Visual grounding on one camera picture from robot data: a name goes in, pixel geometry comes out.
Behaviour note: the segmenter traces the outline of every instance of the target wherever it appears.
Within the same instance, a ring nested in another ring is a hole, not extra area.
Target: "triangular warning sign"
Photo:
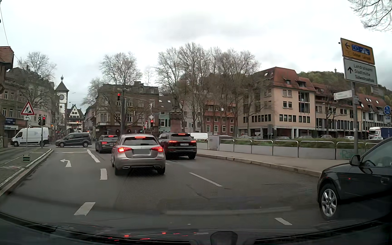
[[[21,115],[35,115],[33,107],[31,106],[30,101],[28,101],[24,108],[22,109]]]

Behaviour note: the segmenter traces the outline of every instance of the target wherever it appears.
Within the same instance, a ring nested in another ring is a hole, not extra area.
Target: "black car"
[[[61,140],[57,140],[55,145],[58,147],[72,147],[82,146],[88,147],[91,145],[91,137],[88,132],[72,132]]]
[[[317,202],[326,220],[388,217],[392,212],[392,137],[349,163],[325,169]]]
[[[104,151],[111,152],[118,138],[119,136],[117,135],[101,135],[95,142],[95,150],[99,153],[103,153]]]
[[[188,133],[164,132],[158,137],[158,141],[164,149],[166,159],[182,156],[188,156],[189,159],[196,157],[196,140]]]

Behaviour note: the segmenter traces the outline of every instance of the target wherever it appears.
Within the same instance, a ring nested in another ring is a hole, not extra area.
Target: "forested hill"
[[[351,82],[344,79],[344,73],[335,73],[333,71],[302,71],[298,75],[303,78],[309,78],[311,82],[325,84],[333,90],[344,91],[351,89]],[[392,106],[392,91],[384,86],[378,86],[384,92],[383,99],[385,100],[385,102],[389,106]],[[365,84],[357,83],[356,92],[376,97],[376,95],[372,95],[370,86]]]

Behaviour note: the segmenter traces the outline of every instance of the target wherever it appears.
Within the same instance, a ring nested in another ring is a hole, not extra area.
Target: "side mirror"
[[[361,156],[360,155],[354,155],[352,156],[352,158],[350,159],[350,165],[352,166],[359,166]]]

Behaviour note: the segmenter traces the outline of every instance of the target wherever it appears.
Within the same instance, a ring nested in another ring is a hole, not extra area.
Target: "rear windshield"
[[[117,141],[118,136],[117,135],[109,135],[109,136],[104,136],[102,138],[102,141]]]
[[[154,137],[128,137],[125,138],[125,141],[123,142],[124,146],[155,146],[157,144],[158,143]]]
[[[189,134],[175,133],[171,135],[172,140],[193,140]]]

